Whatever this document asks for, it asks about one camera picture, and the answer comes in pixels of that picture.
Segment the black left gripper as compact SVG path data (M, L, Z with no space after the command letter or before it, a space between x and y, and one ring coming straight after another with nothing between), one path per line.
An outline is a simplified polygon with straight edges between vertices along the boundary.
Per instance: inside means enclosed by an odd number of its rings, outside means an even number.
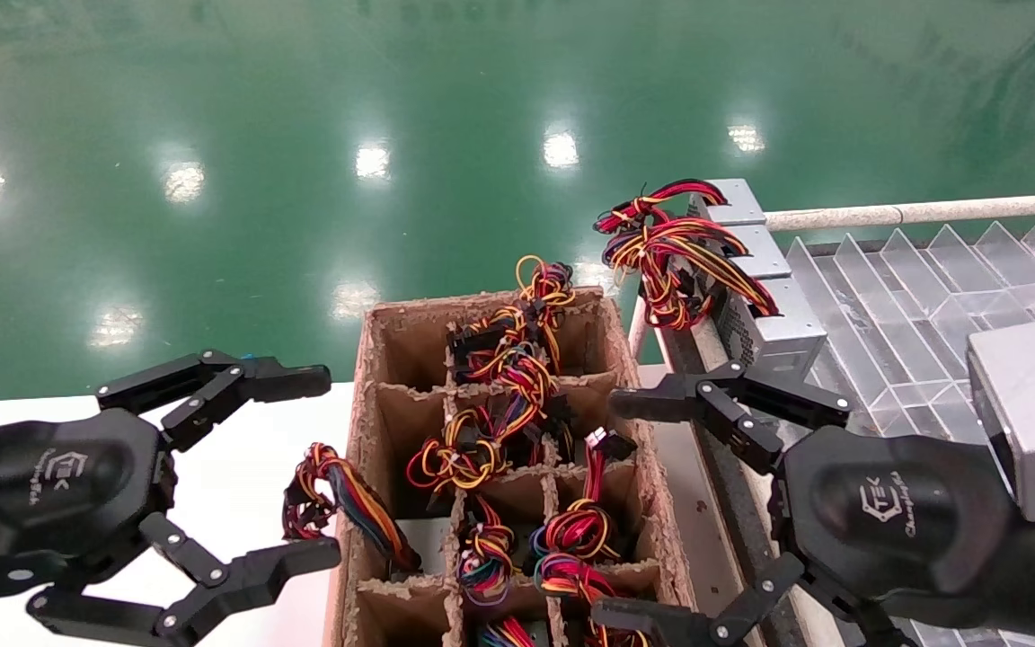
M329 536L221 563L164 514L177 483L170 450L190 450L250 401L303 400L330 389L332 373L322 364L284 366L272 356L205 350L99 386L106 411L82 421L1 425L0 598L65 579L99 584L151 545L193 581L184 598L156 607L52 585L30 599L28 613L53 634L197 646L230 616L275 605L290 579L337 568L341 542ZM138 417L176 401L162 431Z

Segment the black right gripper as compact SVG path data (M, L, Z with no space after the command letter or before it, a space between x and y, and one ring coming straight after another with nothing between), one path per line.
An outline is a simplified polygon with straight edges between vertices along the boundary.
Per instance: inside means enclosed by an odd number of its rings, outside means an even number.
M756 474L776 472L774 534L791 553L717 616L604 597L593 602L593 622L661 646L736 646L794 586L857 624L867 646L915 644L890 616L954 629L989 621L995 558L1021 518L989 448L853 434L838 428L849 398L734 361L666 374L653 388L617 388L609 409L626 421L690 423ZM752 410L814 433L785 451Z

